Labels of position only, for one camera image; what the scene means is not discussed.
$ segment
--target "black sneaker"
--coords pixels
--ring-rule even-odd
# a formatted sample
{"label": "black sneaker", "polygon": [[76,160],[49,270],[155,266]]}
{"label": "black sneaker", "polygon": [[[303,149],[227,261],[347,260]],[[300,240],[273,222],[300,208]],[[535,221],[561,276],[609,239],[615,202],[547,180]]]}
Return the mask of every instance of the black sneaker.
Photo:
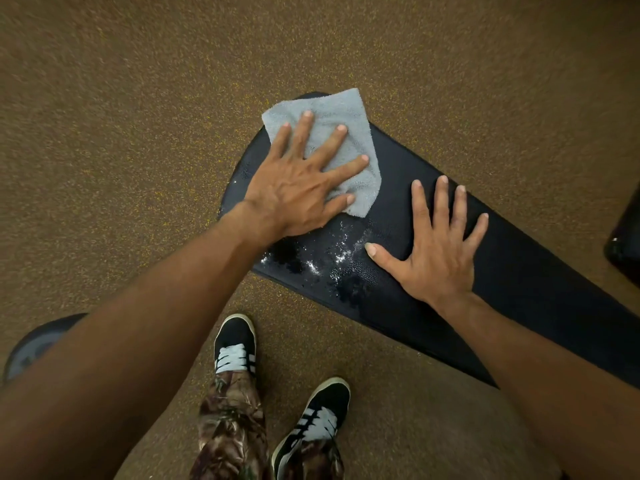
{"label": "black sneaker", "polygon": [[255,329],[246,315],[229,315],[222,322],[214,345],[216,374],[249,371],[255,377]]}
{"label": "black sneaker", "polygon": [[349,410],[351,390],[340,377],[325,380],[311,395],[296,428],[280,442],[271,456],[275,478],[284,475],[284,467],[300,443],[332,440]]}

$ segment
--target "hand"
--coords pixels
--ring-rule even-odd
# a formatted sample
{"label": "hand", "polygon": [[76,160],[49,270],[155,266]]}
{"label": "hand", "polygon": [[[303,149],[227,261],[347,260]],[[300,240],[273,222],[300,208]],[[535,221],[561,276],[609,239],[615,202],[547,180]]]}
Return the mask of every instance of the hand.
{"label": "hand", "polygon": [[436,182],[433,222],[419,180],[411,185],[413,207],[413,250],[406,261],[400,261],[379,244],[366,243],[369,256],[393,276],[412,297],[428,303],[438,313],[451,300],[471,291],[474,283],[474,254],[487,227],[489,215],[482,214],[466,241],[467,191],[456,189],[453,217],[449,223],[448,179]]}
{"label": "hand", "polygon": [[265,232],[271,242],[322,227],[350,206],[355,195],[339,195],[329,202],[326,196],[369,164],[369,157],[361,155],[331,171],[322,171],[347,136],[344,125],[338,126],[329,139],[305,160],[313,120],[311,111],[302,115],[286,153],[291,125],[286,123],[280,128],[267,158],[247,188],[244,201],[251,203],[268,225]]}

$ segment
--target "camouflage pants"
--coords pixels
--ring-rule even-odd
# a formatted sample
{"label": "camouflage pants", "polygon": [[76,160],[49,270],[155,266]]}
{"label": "camouflage pants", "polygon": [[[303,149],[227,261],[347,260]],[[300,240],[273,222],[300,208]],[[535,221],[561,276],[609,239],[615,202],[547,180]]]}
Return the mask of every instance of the camouflage pants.
{"label": "camouflage pants", "polygon": [[[217,374],[200,406],[200,453],[191,480],[272,478],[264,413],[247,371]],[[333,441],[304,442],[284,470],[287,480],[340,480],[344,468]]]}

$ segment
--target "gray towel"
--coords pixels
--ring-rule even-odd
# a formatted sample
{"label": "gray towel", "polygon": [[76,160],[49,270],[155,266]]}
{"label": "gray towel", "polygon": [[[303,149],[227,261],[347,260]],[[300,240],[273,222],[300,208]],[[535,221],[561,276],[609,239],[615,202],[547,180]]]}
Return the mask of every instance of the gray towel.
{"label": "gray towel", "polygon": [[357,89],[349,89],[338,94],[313,99],[296,99],[277,103],[262,115],[269,139],[273,141],[280,127],[287,121],[296,127],[302,113],[310,109],[314,112],[314,127],[309,135],[305,158],[316,151],[339,124],[344,124],[349,133],[336,156],[325,171],[336,168],[359,155],[369,156],[369,165],[363,172],[340,184],[329,193],[328,198],[343,193],[353,193],[356,201],[345,210],[355,217],[365,217],[380,191],[380,169],[376,149],[371,139],[369,120]]}

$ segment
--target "shoe sole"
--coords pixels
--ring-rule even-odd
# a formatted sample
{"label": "shoe sole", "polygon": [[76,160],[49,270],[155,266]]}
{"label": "shoe sole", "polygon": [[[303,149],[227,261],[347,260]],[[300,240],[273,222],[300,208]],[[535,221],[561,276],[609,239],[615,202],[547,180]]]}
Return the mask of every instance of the shoe sole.
{"label": "shoe sole", "polygon": [[246,322],[246,324],[249,325],[249,329],[251,330],[251,333],[253,334],[253,350],[255,350],[256,355],[257,355],[258,354],[257,335],[255,333],[255,329],[253,327],[253,323],[251,322],[251,319],[248,316],[246,316],[246,315],[244,315],[242,313],[234,313],[233,315],[229,315],[227,318],[225,318],[224,322],[222,322],[222,325],[220,325],[220,329],[218,330],[218,333],[216,334],[216,340],[218,339],[218,336],[220,335],[220,331],[222,330],[222,327],[224,327],[225,323],[227,323],[232,318],[242,318],[242,320],[244,320]]}
{"label": "shoe sole", "polygon": [[[332,377],[331,379],[327,379],[325,380],[322,384],[320,384],[320,386],[316,387],[316,390],[313,391],[313,393],[311,393],[311,395],[309,396],[309,400],[307,401],[307,405],[305,406],[306,410],[309,407],[309,404],[311,403],[311,400],[314,398],[314,396],[322,391],[322,389],[325,389],[326,387],[329,387],[333,384],[342,384],[343,386],[347,387],[348,391],[349,391],[349,402],[351,402],[351,388],[349,387],[349,384],[347,383],[347,381],[345,381],[344,379],[340,378],[340,377]],[[276,446],[276,449],[273,451],[272,455],[271,455],[271,468],[273,468],[273,473],[275,475],[276,472],[276,458],[278,457],[278,454],[280,453],[280,450],[282,450],[284,443],[287,441],[287,438],[291,436],[291,434],[293,433],[293,429],[289,432],[288,435],[286,435],[282,441],[280,442],[280,444],[278,446]]]}

